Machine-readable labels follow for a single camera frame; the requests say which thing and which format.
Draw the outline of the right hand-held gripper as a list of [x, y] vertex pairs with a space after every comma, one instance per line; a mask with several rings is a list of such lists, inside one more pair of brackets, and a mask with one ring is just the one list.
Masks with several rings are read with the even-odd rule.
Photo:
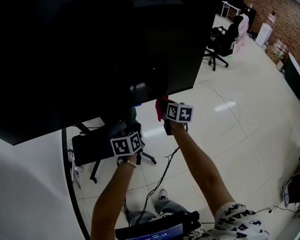
[[187, 125], [192, 121], [194, 107], [177, 102], [168, 102], [163, 110], [164, 130], [168, 136], [171, 136], [170, 122], [182, 123]]

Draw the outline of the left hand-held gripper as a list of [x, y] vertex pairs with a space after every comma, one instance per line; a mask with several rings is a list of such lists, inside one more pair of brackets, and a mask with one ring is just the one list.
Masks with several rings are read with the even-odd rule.
[[113, 153], [116, 157], [131, 156], [142, 148], [141, 124], [134, 123], [120, 130], [110, 139]]

